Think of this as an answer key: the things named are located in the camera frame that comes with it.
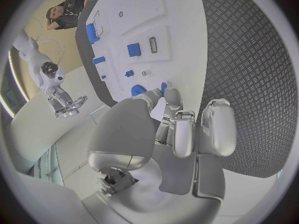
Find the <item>white platform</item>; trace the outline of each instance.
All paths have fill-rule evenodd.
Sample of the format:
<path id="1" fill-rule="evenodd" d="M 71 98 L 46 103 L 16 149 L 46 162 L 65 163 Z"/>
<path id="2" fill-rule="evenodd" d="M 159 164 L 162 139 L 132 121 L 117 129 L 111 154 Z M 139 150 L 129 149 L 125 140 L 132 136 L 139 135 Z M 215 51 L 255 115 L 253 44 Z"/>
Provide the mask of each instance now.
<path id="1" fill-rule="evenodd" d="M 131 96 L 134 85 L 147 90 L 171 82 L 183 98 L 185 110 L 198 114 L 207 63 L 207 26 L 202 0 L 99 0 L 86 24 L 103 30 L 92 47 L 95 58 L 106 61 L 96 65 L 105 75 L 112 98 L 121 101 Z M 156 38 L 157 53 L 149 39 Z M 139 43 L 141 56 L 129 57 L 127 45 Z M 133 70 L 132 77 L 125 77 Z M 151 70 L 143 76 L 142 71 Z M 152 112 L 161 120 L 162 98 Z"/>

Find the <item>person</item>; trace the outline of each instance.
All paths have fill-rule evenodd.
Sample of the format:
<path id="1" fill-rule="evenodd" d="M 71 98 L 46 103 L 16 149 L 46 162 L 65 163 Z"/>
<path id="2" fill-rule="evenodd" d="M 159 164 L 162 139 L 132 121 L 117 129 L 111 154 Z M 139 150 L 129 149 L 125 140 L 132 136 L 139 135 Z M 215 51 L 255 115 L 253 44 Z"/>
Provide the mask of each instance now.
<path id="1" fill-rule="evenodd" d="M 46 30 L 69 29 L 77 26 L 78 17 L 88 0 L 65 0 L 46 13 Z"/>

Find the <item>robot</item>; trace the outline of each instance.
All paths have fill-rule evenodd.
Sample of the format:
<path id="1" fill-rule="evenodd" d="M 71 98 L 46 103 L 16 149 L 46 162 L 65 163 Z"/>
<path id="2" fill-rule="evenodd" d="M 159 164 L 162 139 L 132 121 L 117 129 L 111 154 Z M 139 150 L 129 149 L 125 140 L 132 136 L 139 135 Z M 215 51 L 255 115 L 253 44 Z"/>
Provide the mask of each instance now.
<path id="1" fill-rule="evenodd" d="M 50 108 L 56 118 L 67 118 L 79 113 L 87 96 L 79 97 L 73 101 L 70 95 L 60 87 L 65 78 L 65 68 L 58 67 L 45 54 L 38 51 L 38 44 L 28 37 L 24 30 L 13 42 L 13 46 L 19 51 L 22 60 L 28 63 L 29 74 L 48 98 Z"/>
<path id="2" fill-rule="evenodd" d="M 163 97 L 162 122 L 150 112 Z M 211 100 L 204 109 L 195 145 L 195 114 L 184 111 L 179 91 L 167 87 L 124 99 L 103 116 L 91 136 L 89 165 L 100 173 L 100 191 L 89 209 L 104 223 L 208 224 L 225 194 L 219 157 L 236 148 L 236 123 L 230 103 Z M 102 220 L 107 212 L 109 219 Z"/>

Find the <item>dark hair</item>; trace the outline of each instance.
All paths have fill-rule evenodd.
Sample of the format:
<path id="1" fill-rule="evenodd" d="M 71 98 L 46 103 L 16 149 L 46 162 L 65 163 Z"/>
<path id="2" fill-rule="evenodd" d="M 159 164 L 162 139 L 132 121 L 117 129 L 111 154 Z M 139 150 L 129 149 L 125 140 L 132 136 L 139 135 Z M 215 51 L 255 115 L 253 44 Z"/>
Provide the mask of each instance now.
<path id="1" fill-rule="evenodd" d="M 51 7 L 48 11 L 47 11 L 47 13 L 46 13 L 46 18 L 47 19 L 51 19 L 50 18 L 50 12 L 51 12 L 51 9 L 52 9 L 53 7 Z"/>

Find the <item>beige wall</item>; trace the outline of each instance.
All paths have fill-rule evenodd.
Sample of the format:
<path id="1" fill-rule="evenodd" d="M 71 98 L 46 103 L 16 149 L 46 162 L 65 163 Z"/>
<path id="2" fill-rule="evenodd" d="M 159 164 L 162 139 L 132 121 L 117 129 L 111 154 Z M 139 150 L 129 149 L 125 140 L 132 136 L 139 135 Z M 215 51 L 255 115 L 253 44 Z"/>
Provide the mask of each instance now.
<path id="1" fill-rule="evenodd" d="M 49 8 L 62 3 L 64 0 L 46 0 L 42 6 L 32 14 L 32 17 L 28 19 L 28 23 L 25 26 L 24 30 L 28 34 L 28 36 L 33 37 L 34 39 L 37 38 L 40 32 L 40 23 L 34 19 L 33 17 L 37 18 L 40 22 L 42 22 L 43 28 L 41 31 L 41 36 L 38 41 L 43 40 L 55 40 L 60 45 L 60 56 L 63 53 L 63 47 L 59 43 L 56 38 L 50 37 L 57 37 L 63 43 L 65 47 L 64 56 L 60 62 L 60 66 L 66 68 L 66 72 L 70 72 L 75 70 L 76 68 L 82 66 L 82 61 L 77 49 L 76 41 L 75 41 L 75 29 L 67 29 L 67 30 L 45 30 L 45 23 L 46 18 L 45 14 Z M 57 44 L 53 41 L 47 42 L 39 42 L 39 51 L 46 54 L 53 60 L 53 62 L 58 62 L 58 47 Z M 28 65 L 22 61 L 18 53 L 15 49 L 12 50 L 12 61 L 14 63 L 14 67 L 19 78 L 21 85 L 24 87 L 24 91 L 26 92 L 27 96 L 31 99 L 37 92 L 40 91 L 38 87 L 34 84 L 31 80 L 29 73 L 28 73 Z"/>

